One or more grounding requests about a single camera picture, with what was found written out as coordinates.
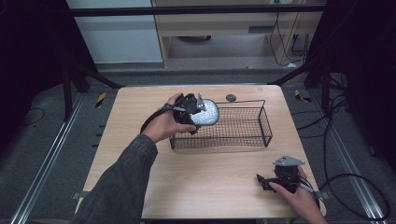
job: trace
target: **black pole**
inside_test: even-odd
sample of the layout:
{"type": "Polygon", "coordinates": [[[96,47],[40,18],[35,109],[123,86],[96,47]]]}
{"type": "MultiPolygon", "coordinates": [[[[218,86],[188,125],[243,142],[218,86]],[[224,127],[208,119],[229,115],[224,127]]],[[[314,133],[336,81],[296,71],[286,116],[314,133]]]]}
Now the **black pole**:
{"type": "Polygon", "coordinates": [[[143,16],[176,14],[219,14],[219,13],[264,13],[264,12],[322,12],[339,10],[340,6],[326,4],[309,5],[232,5],[232,6],[192,6],[192,7],[114,7],[77,8],[51,10],[46,14],[68,15],[73,17],[143,16]]]}

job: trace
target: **metal rail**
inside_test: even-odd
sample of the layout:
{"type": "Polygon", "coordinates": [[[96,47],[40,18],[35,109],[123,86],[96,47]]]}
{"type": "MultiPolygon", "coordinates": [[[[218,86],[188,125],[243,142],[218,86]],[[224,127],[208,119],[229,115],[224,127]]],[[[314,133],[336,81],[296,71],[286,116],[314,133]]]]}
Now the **metal rail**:
{"type": "Polygon", "coordinates": [[[78,111],[80,110],[80,106],[84,99],[84,95],[85,95],[84,93],[78,94],[75,104],[73,106],[75,108],[73,113],[71,114],[69,120],[64,122],[64,124],[61,127],[61,130],[58,132],[57,136],[55,137],[55,140],[52,143],[52,146],[49,150],[49,153],[47,154],[46,159],[44,159],[40,169],[37,172],[37,175],[35,176],[32,185],[30,186],[29,190],[24,196],[23,201],[18,207],[18,210],[15,212],[14,216],[11,219],[12,224],[25,223],[27,218],[29,217],[32,208],[35,205],[35,201],[37,200],[38,195],[43,189],[47,177],[52,169],[52,166],[55,163],[56,158],[58,157],[58,154],[62,149],[64,141],[67,135],[69,134],[69,131],[71,130],[74,121],[76,120],[76,116],[78,114],[78,111]]]}
{"type": "MultiPolygon", "coordinates": [[[[320,115],[324,116],[324,113],[321,110],[318,93],[315,93],[313,91],[310,91],[310,93],[313,96],[312,97],[313,102],[316,104],[317,108],[319,109],[320,115]]],[[[334,126],[332,126],[330,128],[329,136],[330,136],[331,142],[333,143],[335,151],[337,152],[337,155],[340,158],[340,161],[343,164],[343,167],[346,170],[346,172],[348,172],[350,174],[361,175],[361,171],[359,170],[356,163],[353,161],[352,157],[347,152],[347,148],[344,145],[339,133],[337,132],[337,130],[334,126]]],[[[379,207],[378,203],[376,202],[375,197],[374,197],[373,193],[370,191],[370,188],[367,185],[367,183],[364,180],[358,179],[355,177],[350,177],[350,181],[351,181],[352,186],[355,189],[355,191],[361,201],[361,204],[362,204],[367,216],[371,217],[371,218],[383,217],[384,214],[382,213],[381,208],[379,207]]],[[[384,221],[372,221],[372,223],[387,224],[388,222],[386,220],[384,220],[384,221]]]]}

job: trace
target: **human arm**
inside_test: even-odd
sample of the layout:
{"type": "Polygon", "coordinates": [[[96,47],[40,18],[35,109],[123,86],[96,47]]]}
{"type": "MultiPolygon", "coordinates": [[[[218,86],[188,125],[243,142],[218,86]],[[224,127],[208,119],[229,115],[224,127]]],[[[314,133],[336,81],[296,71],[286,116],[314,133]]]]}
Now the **human arm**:
{"type": "MultiPolygon", "coordinates": [[[[299,174],[302,178],[306,179],[304,170],[298,166],[299,174]]],[[[324,216],[321,214],[314,197],[310,192],[302,187],[298,187],[295,193],[290,193],[288,190],[276,183],[270,183],[271,187],[280,194],[297,215],[308,223],[322,224],[327,223],[324,216]]]]}
{"type": "MultiPolygon", "coordinates": [[[[179,95],[169,98],[168,104],[179,95]]],[[[102,174],[71,223],[139,223],[149,172],[158,154],[155,144],[174,133],[193,130],[193,125],[175,123],[172,111],[155,118],[102,174]]]]}

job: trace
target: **metal mesh basket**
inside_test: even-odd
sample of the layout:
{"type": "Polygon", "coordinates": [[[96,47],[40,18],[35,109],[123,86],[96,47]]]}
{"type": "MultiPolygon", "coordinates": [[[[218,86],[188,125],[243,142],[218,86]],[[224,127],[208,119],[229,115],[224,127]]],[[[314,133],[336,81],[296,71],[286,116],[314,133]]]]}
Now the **metal mesh basket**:
{"type": "Polygon", "coordinates": [[[247,107],[241,103],[217,103],[219,121],[212,126],[203,126],[198,133],[176,133],[171,136],[172,149],[220,146],[268,147],[272,138],[270,124],[264,110],[247,107]]]}

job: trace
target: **wall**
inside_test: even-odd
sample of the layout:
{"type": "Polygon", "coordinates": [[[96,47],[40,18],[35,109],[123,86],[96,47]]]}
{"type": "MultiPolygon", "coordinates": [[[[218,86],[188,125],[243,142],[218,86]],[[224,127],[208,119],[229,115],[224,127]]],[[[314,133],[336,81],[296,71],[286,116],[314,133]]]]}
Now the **wall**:
{"type": "MultiPolygon", "coordinates": [[[[67,0],[67,4],[70,8],[151,7],[149,0],[67,0]]],[[[163,62],[153,16],[80,17],[76,22],[97,65],[163,62]]]]}

